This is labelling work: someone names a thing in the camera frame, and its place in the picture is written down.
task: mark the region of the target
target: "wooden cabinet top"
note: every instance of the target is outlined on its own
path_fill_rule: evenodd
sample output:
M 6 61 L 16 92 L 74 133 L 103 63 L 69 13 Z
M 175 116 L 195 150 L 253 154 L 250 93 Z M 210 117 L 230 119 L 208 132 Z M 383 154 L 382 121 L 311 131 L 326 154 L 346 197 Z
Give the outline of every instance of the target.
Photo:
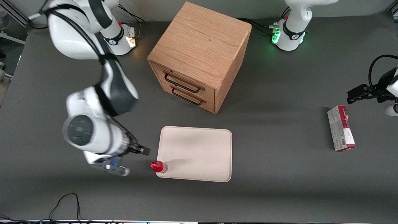
M 219 89 L 251 28 L 185 2 L 148 60 Z

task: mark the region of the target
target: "metal handle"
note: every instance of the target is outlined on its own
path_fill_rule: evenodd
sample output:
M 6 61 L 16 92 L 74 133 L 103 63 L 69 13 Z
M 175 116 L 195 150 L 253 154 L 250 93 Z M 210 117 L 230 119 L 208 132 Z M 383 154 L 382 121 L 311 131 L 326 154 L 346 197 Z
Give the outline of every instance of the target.
M 183 85 L 181 85 L 181 84 L 178 84 L 178 83 L 176 83 L 176 82 L 174 82 L 174 81 L 168 79 L 167 76 L 169 76 L 168 73 L 166 73 L 166 75 L 164 76 L 164 79 L 166 79 L 166 81 L 168 81 L 169 83 L 173 83 L 174 85 L 176 85 L 176 86 L 178 86 L 178 87 L 181 87 L 181 88 L 183 88 L 183 89 L 185 89 L 185 90 L 187 90 L 187 91 L 190 91 L 190 92 L 192 92 L 192 93 L 198 93 L 199 90 L 200 90 L 200 87 L 198 87 L 197 90 L 192 90 L 192 89 L 190 89 L 190 88 L 187 88 L 187 87 L 185 87 L 185 86 L 183 86 Z
M 192 100 L 189 100 L 189 99 L 187 99 L 187 98 L 185 98 L 185 97 L 183 97 L 181 95 L 178 95 L 177 93 L 174 92 L 174 90 L 176 90 L 176 89 L 175 88 L 172 89 L 172 93 L 173 93 L 174 96 L 179 97 L 179 98 L 181 98 L 183 100 L 186 100 L 186 101 L 188 101 L 188 102 L 190 102 L 190 103 L 192 103 L 192 104 L 194 104 L 196 106 L 200 106 L 203 103 L 203 100 L 201 100 L 199 103 L 195 103 Z

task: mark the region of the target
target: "red bottle cap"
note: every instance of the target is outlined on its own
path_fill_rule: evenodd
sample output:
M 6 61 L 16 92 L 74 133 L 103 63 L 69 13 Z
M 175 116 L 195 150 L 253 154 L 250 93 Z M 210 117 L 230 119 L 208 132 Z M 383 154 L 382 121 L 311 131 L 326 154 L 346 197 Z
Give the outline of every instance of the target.
M 157 173 L 162 172 L 164 169 L 164 165 L 160 161 L 151 162 L 150 167 Z

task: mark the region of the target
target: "green indicator light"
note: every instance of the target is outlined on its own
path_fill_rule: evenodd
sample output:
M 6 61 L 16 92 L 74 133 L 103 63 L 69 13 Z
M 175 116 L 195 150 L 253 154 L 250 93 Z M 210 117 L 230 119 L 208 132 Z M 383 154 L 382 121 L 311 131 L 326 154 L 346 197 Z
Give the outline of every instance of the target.
M 300 40 L 300 43 L 302 43 L 302 40 L 304 40 L 305 32 L 302 34 L 302 38 Z
M 273 43 L 278 43 L 279 37 L 281 36 L 281 32 L 278 30 L 277 33 L 274 34 L 274 36 L 272 37 L 272 42 Z

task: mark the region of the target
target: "drawer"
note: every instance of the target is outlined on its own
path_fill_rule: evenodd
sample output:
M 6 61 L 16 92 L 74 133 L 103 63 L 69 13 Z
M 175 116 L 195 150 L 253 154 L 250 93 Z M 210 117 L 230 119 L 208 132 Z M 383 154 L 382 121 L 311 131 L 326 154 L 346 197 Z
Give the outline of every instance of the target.
M 167 85 L 184 89 L 186 92 L 191 93 L 191 95 L 198 96 L 201 99 L 214 102 L 215 91 L 213 88 L 203 84 L 196 84 L 195 81 L 183 78 L 181 75 L 176 74 L 175 71 L 164 68 L 158 64 L 152 63 L 152 66 L 162 86 L 166 83 Z
M 163 85 L 163 90 L 178 97 L 182 100 L 188 101 L 202 109 L 214 113 L 214 102 L 198 97 L 190 92 L 187 92 L 177 86 Z

